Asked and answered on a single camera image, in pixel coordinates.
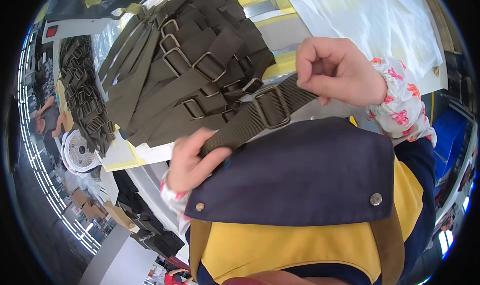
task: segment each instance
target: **elastic cuff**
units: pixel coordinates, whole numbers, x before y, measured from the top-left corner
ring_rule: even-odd
[[[398,107],[399,100],[397,97],[400,91],[399,85],[397,84],[397,80],[388,73],[387,66],[379,63],[372,63],[372,66],[385,80],[387,84],[387,95],[380,105],[369,105],[367,109],[375,115],[390,115],[393,113],[391,109]]]

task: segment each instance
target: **bronze buckle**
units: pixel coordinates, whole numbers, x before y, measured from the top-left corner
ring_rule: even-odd
[[[165,37],[165,31],[164,31],[165,26],[168,25],[168,24],[170,24],[170,23],[173,23],[173,25],[175,26],[176,31],[179,30],[179,25],[178,25],[177,21],[172,18],[172,19],[168,20],[167,22],[165,22],[165,23],[162,25],[162,27],[160,28],[160,33],[162,34],[163,37]]]
[[[213,59],[213,61],[216,62],[221,69],[223,69],[223,72],[215,79],[211,79],[197,67],[200,64],[200,62],[207,56],[210,56],[210,58]],[[206,52],[205,54],[201,55],[201,57],[197,61],[195,61],[195,63],[191,67],[196,72],[198,72],[203,78],[207,79],[209,82],[212,82],[212,83],[217,82],[227,72],[227,67],[212,52]]]
[[[171,39],[173,39],[173,42],[175,43],[175,45],[177,46],[177,48],[180,48],[180,43],[179,43],[179,41],[177,40],[177,37],[175,37],[175,35],[172,34],[172,33],[167,34],[167,35],[165,35],[165,36],[162,38],[162,40],[160,40],[160,43],[159,43],[160,48],[162,49],[162,52],[163,52],[164,54],[167,52],[167,50],[163,47],[162,43],[165,41],[165,39],[167,39],[167,38],[169,38],[169,37],[170,37]]]
[[[245,87],[242,88],[242,91],[248,95],[253,95],[255,91],[259,90],[260,87],[264,84],[264,82],[259,78],[252,78]]]
[[[229,88],[230,86],[233,86],[233,85],[235,85],[235,84],[237,84],[237,83],[240,83],[241,81],[242,81],[242,80],[238,79],[238,80],[236,80],[236,81],[234,81],[234,82],[231,82],[230,84],[227,84],[227,85],[223,86],[222,88],[225,90],[226,88]]]
[[[194,116],[194,113],[190,110],[190,108],[188,107],[188,103],[193,103],[196,107],[198,107],[198,109],[200,109],[200,112],[202,113],[201,116],[199,117],[195,117]],[[183,107],[185,107],[185,109],[187,109],[188,113],[190,114],[190,116],[194,119],[194,120],[199,120],[199,119],[203,119],[205,117],[205,112],[204,110],[200,107],[200,104],[194,100],[194,99],[190,99],[190,100],[186,100],[185,102],[182,102],[182,105]]]
[[[235,109],[235,108],[231,108],[231,109],[228,109],[228,110],[225,110],[225,111],[222,112],[222,118],[223,118],[223,120],[225,120],[225,122],[227,122],[227,123],[229,122],[227,120],[227,118],[225,117],[225,114],[229,113],[229,112],[232,112],[232,111],[235,111],[235,113],[238,113],[238,110]]]
[[[180,77],[180,73],[175,69],[175,67],[173,67],[173,65],[167,59],[167,56],[173,53],[174,51],[177,51],[180,54],[180,56],[182,56],[183,60],[185,60],[188,66],[192,67],[192,64],[190,63],[190,60],[187,58],[187,56],[183,54],[183,51],[179,47],[174,47],[168,52],[166,52],[165,54],[163,54],[162,56],[163,61],[165,61],[165,63],[168,65],[168,67],[170,67],[170,69],[175,73],[175,75],[177,75],[177,77]]]
[[[267,116],[265,115],[265,113],[262,110],[262,107],[260,105],[260,102],[258,101],[259,97],[267,94],[270,91],[275,92],[276,95],[278,96],[278,99],[280,100],[280,103],[282,104],[282,108],[283,108],[283,111],[285,112],[285,116],[286,116],[286,118],[283,121],[281,121],[280,123],[278,123],[276,125],[270,125],[268,123]],[[260,118],[261,118],[263,124],[265,125],[265,127],[267,129],[273,130],[273,129],[279,128],[281,126],[288,125],[288,123],[290,123],[290,120],[291,120],[290,111],[289,111],[289,108],[287,106],[287,103],[285,102],[285,98],[283,97],[282,91],[280,90],[280,88],[278,86],[268,87],[266,89],[263,89],[263,90],[255,93],[253,95],[253,103],[255,105],[255,108],[257,108],[258,114],[260,114]]]

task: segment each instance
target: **metal slide buckle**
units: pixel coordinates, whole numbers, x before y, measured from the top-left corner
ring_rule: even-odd
[[[225,110],[225,111],[222,112],[222,118],[223,118],[223,120],[225,120],[225,122],[229,122],[229,120],[227,119],[227,117],[225,116],[225,114],[227,114],[227,113],[229,113],[229,112],[233,112],[233,111],[235,111],[235,114],[238,113],[238,110],[235,109],[235,108],[231,108],[231,109],[228,109],[228,110]]]
[[[276,125],[270,125],[268,123],[267,116],[265,115],[265,113],[262,110],[262,107],[260,105],[260,102],[258,101],[258,98],[260,98],[261,96],[264,96],[265,94],[267,94],[270,91],[275,92],[276,95],[278,96],[278,99],[280,100],[280,103],[282,104],[282,108],[283,108],[283,111],[285,112],[285,116],[286,116],[286,118],[284,120],[282,120],[280,123],[278,123]],[[255,108],[257,108],[258,114],[260,114],[260,118],[263,121],[263,124],[265,125],[265,127],[267,127],[267,129],[273,130],[273,129],[279,128],[281,126],[285,126],[288,123],[290,123],[290,120],[291,120],[290,111],[289,111],[289,108],[287,106],[287,103],[285,102],[285,98],[283,97],[282,91],[280,90],[280,88],[278,86],[268,87],[266,89],[263,89],[263,90],[255,93],[253,95],[253,103],[255,105]]]
[[[169,21],[165,22],[162,27],[160,28],[160,33],[162,34],[162,36],[165,36],[165,27],[166,25],[170,24],[170,23],[173,23],[173,25],[175,26],[175,31],[178,31],[179,30],[179,25],[177,24],[177,21],[175,19],[170,19]]]
[[[175,37],[175,35],[173,35],[172,33],[167,34],[167,35],[165,35],[165,37],[162,38],[162,40],[160,40],[160,43],[159,43],[160,48],[162,49],[162,52],[163,52],[164,54],[167,52],[167,50],[163,47],[162,43],[165,41],[165,39],[167,39],[167,38],[169,38],[169,37],[170,37],[171,39],[173,39],[173,42],[175,43],[175,45],[177,46],[177,48],[180,48],[180,43],[179,43],[179,41],[177,40],[177,37]]]
[[[178,54],[180,54],[180,56],[182,56],[183,60],[185,60],[185,62],[188,64],[189,67],[192,67],[192,64],[190,63],[190,60],[187,58],[187,56],[185,56],[185,54],[183,54],[183,51],[178,47],[174,47],[171,50],[169,50],[168,52],[166,52],[165,54],[163,54],[162,58],[165,61],[165,63],[168,65],[168,67],[170,67],[170,69],[175,73],[175,75],[177,75],[177,77],[180,77],[180,72],[178,72],[175,69],[175,67],[173,67],[173,65],[170,63],[170,61],[167,59],[167,56],[170,55],[171,53],[175,52],[175,51],[177,51]]]
[[[202,113],[202,115],[198,116],[198,117],[195,117],[194,113],[190,110],[188,104],[189,103],[193,103],[199,110],[200,112]],[[204,110],[200,107],[199,103],[194,100],[194,99],[190,99],[190,100],[186,100],[185,102],[182,102],[182,105],[183,107],[185,107],[185,109],[187,109],[188,113],[190,114],[190,116],[194,119],[194,120],[199,120],[199,119],[203,119],[205,117],[205,112]]]
[[[259,90],[264,82],[259,78],[252,78],[245,87],[242,88],[242,91],[248,95],[253,95],[255,91]]]
[[[238,59],[237,55],[233,54],[233,58],[235,58],[235,60],[237,60],[238,65],[241,67],[243,72],[248,72],[252,67],[254,67],[254,64],[253,64],[253,62],[252,62],[252,60],[250,59],[249,56],[246,56],[242,59]],[[243,60],[247,61],[248,67],[245,67],[245,65],[243,65],[244,64]]]
[[[218,66],[223,69],[223,72],[216,77],[215,79],[211,79],[208,77],[204,72],[202,72],[197,66],[200,64],[200,62],[207,56],[210,56],[210,58],[218,64]],[[198,72],[203,78],[207,79],[209,82],[215,83],[221,78],[226,72],[227,72],[227,67],[220,61],[217,56],[215,56],[212,52],[206,52],[205,54],[201,55],[201,57],[195,61],[195,63],[191,66],[196,72]]]
[[[236,80],[235,82],[231,82],[230,84],[227,84],[227,85],[223,86],[223,90],[225,90],[225,91],[227,91],[227,92],[235,91],[235,90],[230,90],[230,89],[228,89],[228,88],[229,88],[230,86],[233,86],[233,85],[235,85],[235,84],[240,83],[241,81],[242,81],[242,80],[239,80],[239,79],[238,79],[238,80]]]

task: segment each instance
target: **hand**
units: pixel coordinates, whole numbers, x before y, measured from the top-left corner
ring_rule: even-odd
[[[347,38],[305,39],[296,66],[298,86],[319,95],[322,106],[331,98],[358,107],[379,105],[387,95],[383,76]]]
[[[211,151],[203,159],[200,158],[198,154],[201,147],[213,135],[214,132],[201,128],[190,137],[178,138],[175,141],[167,177],[167,184],[171,190],[183,193],[197,188],[232,154],[230,148],[222,147]]]
[[[63,123],[67,119],[67,114],[65,112],[62,112],[57,119],[57,123]]]

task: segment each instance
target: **plastic sheet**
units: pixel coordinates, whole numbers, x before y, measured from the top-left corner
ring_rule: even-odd
[[[422,0],[290,0],[313,36],[346,37],[369,59],[393,56],[421,79],[442,55]]]

